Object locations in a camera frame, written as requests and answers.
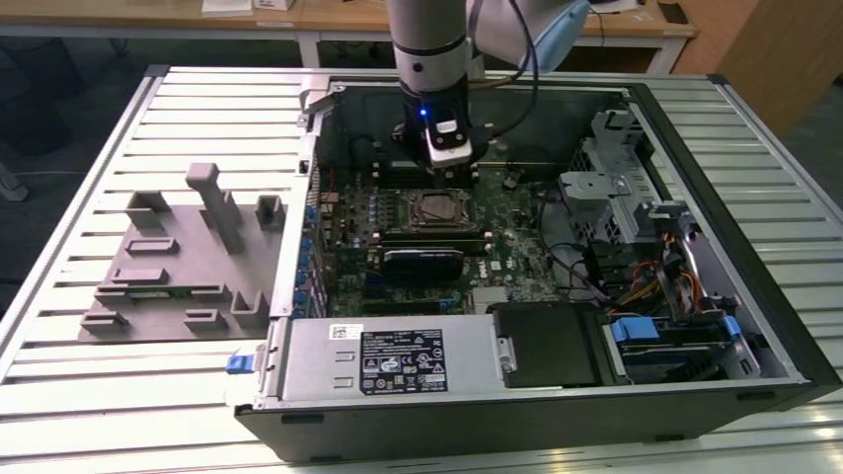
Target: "floor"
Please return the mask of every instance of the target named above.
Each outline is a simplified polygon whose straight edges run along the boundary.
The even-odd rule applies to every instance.
[[[72,141],[59,151],[23,157],[0,143],[0,161],[29,188],[24,202],[0,199],[0,315],[47,244],[84,173],[96,159],[148,64],[300,66],[292,42],[136,40],[119,57],[104,39],[68,39],[67,48],[88,85],[76,97],[56,103],[72,130]],[[383,45],[341,47],[323,43],[325,67],[389,67]],[[0,72],[8,69],[0,57]],[[843,87],[834,86],[784,140],[787,147],[843,205]]]

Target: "warning label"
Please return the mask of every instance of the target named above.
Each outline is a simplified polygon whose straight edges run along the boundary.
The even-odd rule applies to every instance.
[[[365,395],[448,391],[441,329],[361,333],[360,354]]]

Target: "red wire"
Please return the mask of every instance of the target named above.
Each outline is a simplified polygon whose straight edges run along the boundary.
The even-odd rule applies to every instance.
[[[635,269],[635,272],[632,272],[632,280],[635,281],[641,273],[641,270],[644,270],[645,267],[652,267],[654,265],[656,265],[659,262],[643,262],[641,264],[639,264],[639,266]]]

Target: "metal table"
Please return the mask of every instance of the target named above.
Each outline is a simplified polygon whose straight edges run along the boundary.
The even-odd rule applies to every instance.
[[[225,405],[231,352],[251,341],[89,345],[81,312],[129,220],[131,192],[199,203],[183,172],[212,160],[237,201],[285,192],[304,129],[295,69],[172,67],[147,77],[0,325],[3,472],[839,472],[843,393],[755,415],[699,439],[335,466],[288,466]],[[391,74],[360,70],[353,74]],[[828,356],[843,364],[843,213],[728,86],[645,82]]]

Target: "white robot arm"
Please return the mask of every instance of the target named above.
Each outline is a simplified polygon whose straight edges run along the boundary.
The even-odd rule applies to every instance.
[[[488,142],[468,114],[475,49],[521,71],[533,68],[533,52],[537,69],[553,70],[580,35],[588,2],[388,0],[387,11],[404,94],[401,144],[432,169],[464,165]]]

